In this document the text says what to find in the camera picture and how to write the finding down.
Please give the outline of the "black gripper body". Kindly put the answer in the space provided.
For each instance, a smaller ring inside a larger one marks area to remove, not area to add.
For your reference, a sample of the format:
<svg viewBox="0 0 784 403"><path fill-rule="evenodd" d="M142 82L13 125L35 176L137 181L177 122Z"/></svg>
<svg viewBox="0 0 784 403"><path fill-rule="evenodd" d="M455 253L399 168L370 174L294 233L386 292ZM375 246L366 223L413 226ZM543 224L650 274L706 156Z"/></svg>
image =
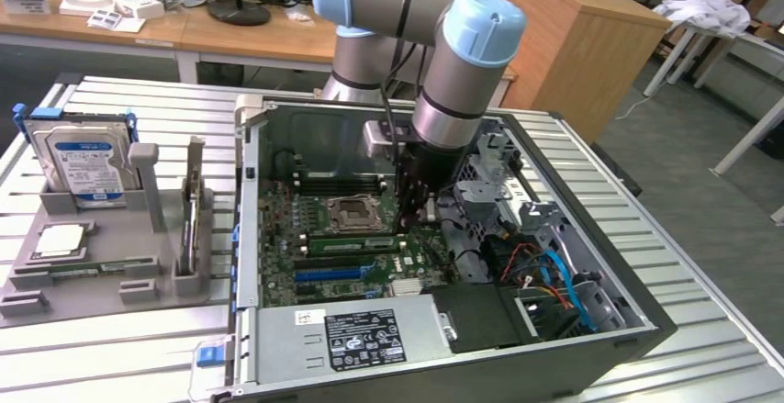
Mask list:
<svg viewBox="0 0 784 403"><path fill-rule="evenodd" d="M427 142L406 144L397 166L397 233L410 231L430 196L439 194L455 182L465 155L466 148L445 150Z"/></svg>

